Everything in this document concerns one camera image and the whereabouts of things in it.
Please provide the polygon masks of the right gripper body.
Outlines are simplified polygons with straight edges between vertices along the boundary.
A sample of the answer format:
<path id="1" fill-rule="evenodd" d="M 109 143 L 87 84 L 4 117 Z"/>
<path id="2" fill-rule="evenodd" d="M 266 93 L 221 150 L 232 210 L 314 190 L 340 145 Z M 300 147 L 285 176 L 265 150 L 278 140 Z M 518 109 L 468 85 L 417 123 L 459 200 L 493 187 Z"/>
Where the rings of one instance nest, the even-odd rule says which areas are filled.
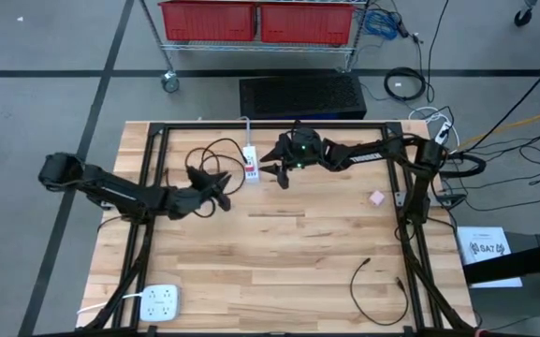
<path id="1" fill-rule="evenodd" d="M 323 140 L 314 129 L 294 128 L 285 132 L 281 139 L 285 141 L 281 161 L 287 169 L 304 169 L 325 161 Z"/>

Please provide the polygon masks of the red plastic bin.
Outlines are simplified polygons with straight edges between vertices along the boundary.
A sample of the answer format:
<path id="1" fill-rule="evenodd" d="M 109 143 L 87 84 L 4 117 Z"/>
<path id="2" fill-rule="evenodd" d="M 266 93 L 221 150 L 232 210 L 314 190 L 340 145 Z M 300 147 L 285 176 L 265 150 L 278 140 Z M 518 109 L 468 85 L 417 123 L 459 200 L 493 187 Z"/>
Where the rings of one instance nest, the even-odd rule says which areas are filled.
<path id="1" fill-rule="evenodd" d="M 252 41 L 255 5 L 194 0 L 159 3 L 169 41 Z"/>
<path id="2" fill-rule="evenodd" d="M 262 4 L 261 40 L 269 43 L 348 43 L 353 5 Z"/>

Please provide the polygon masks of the white floor power strip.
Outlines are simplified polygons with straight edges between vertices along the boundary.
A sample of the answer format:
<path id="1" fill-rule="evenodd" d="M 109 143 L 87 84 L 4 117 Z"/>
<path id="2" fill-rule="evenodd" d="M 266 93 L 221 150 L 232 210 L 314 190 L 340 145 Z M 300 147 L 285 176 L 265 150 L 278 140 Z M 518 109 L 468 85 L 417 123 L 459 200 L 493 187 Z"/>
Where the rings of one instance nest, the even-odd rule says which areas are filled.
<path id="1" fill-rule="evenodd" d="M 453 137 L 455 149 L 458 150 L 460 147 L 460 137 L 455 127 L 455 116 L 449 106 L 444 106 L 442 108 L 435 108 L 432 106 L 415 108 L 409 112 L 407 119 L 412 120 L 416 116 L 427 125 L 440 122 L 440 128 L 433 136 L 434 140 L 441 145 L 445 145 L 450 137 Z"/>

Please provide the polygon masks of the white printed paper sheet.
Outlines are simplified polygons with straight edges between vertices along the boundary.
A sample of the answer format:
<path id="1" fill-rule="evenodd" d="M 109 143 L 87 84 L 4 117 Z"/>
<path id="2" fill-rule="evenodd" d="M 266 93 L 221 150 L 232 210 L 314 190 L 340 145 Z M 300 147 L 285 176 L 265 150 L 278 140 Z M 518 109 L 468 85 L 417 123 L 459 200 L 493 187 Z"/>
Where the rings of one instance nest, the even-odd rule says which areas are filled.
<path id="1" fill-rule="evenodd" d="M 512 253 L 502 227 L 459 227 L 457 242 L 463 266 Z M 520 277 L 469 285 L 474 288 L 521 288 Z"/>

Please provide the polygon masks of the white power strip with USB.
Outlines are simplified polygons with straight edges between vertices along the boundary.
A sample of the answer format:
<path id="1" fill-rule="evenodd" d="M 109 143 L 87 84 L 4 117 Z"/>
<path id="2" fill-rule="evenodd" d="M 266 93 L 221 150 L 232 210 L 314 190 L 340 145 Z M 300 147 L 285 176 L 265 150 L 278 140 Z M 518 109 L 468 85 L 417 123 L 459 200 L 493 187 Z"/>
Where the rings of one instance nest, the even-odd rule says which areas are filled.
<path id="1" fill-rule="evenodd" d="M 245 140 L 246 144 L 242 148 L 242 153 L 245 157 L 245 164 L 244 168 L 247 164 L 253 164 L 255 166 L 254 172 L 246 172 L 244 173 L 245 181 L 247 183 L 259 183 L 260 177 L 259 177 L 259 169 L 258 169 L 258 161 L 257 161 L 257 155 L 256 155 L 256 147 L 252 144 L 252 133 L 251 133 L 251 121 L 246 116 L 241 116 L 242 120 L 245 121 Z"/>

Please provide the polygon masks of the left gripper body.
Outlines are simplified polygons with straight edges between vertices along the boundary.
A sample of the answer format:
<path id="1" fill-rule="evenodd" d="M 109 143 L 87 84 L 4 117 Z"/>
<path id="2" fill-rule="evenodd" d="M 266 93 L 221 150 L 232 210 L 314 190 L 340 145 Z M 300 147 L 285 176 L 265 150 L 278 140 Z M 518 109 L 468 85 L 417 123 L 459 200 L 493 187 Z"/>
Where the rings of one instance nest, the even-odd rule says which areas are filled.
<path id="1" fill-rule="evenodd" d="M 189 187 L 169 187 L 168 218 L 183 219 L 190 213 L 200 218 L 211 217 L 216 211 L 215 202 L 212 200 L 212 176 L 194 167 L 187 167 L 186 173 L 191 183 Z M 212 204 L 212 210 L 203 215 L 198 210 L 207 201 Z"/>

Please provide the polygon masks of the black side stand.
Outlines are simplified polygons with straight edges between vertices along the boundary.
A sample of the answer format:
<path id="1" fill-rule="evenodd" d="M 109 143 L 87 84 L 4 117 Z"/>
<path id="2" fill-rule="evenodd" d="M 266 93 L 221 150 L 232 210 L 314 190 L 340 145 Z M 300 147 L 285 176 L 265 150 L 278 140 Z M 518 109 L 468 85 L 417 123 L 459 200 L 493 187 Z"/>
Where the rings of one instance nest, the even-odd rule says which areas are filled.
<path id="1" fill-rule="evenodd" d="M 507 241 L 507 255 L 463 266 L 478 317 L 503 315 L 513 319 L 496 328 L 481 321 L 478 327 L 484 336 L 535 337 L 526 329 L 511 332 L 508 328 L 540 318 L 540 236 L 508 233 Z"/>

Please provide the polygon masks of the black aluminium table frame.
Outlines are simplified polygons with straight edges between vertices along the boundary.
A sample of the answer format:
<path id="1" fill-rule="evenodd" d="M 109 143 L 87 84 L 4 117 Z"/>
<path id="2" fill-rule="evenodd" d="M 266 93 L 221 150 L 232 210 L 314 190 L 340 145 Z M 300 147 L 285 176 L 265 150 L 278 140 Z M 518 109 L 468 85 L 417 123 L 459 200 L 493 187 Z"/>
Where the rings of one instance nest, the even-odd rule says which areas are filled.
<path id="1" fill-rule="evenodd" d="M 181 309 L 161 333 L 348 332 L 399 335 L 405 327 L 430 326 L 433 309 L 418 280 L 406 276 L 392 195 L 407 184 L 401 168 L 386 161 L 333 173 L 318 166 L 293 170 L 287 189 L 273 176 L 241 184 L 236 148 L 245 142 L 241 122 L 175 123 L 149 136 L 154 123 L 124 127 L 114 171 L 135 181 L 146 153 L 154 155 L 148 183 L 187 184 L 185 165 L 197 165 L 203 148 L 222 157 L 230 171 L 232 208 L 209 218 L 157 219 L 147 270 L 127 294 L 175 284 Z M 286 124 L 258 123 L 252 143 L 268 153 Z M 160 159 L 158 154 L 165 153 Z M 386 199 L 369 201 L 373 191 Z M 139 332 L 138 300 L 127 299 L 123 326 Z"/>

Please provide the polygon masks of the black caster wheel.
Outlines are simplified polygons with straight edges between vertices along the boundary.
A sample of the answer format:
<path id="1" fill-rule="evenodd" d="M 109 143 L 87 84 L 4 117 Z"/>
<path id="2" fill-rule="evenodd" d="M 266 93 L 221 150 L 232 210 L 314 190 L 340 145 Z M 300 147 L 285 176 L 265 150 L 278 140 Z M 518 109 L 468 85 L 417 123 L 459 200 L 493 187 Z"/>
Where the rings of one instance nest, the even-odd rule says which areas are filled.
<path id="1" fill-rule="evenodd" d="M 514 17 L 514 25 L 522 27 L 527 25 L 533 17 L 533 9 L 538 0 L 523 0 L 523 5 Z"/>

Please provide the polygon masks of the white square outlet hub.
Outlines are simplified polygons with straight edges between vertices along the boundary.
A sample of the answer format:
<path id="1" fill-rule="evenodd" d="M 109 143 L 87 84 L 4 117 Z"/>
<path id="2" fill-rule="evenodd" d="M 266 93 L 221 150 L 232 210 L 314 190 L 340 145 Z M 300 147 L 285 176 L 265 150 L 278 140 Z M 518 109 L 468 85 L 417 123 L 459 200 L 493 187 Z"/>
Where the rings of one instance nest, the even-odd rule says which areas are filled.
<path id="1" fill-rule="evenodd" d="M 151 285 L 140 292 L 122 295 L 121 299 L 139 300 L 139 321 L 172 321 L 180 313 L 181 290 L 176 285 Z"/>

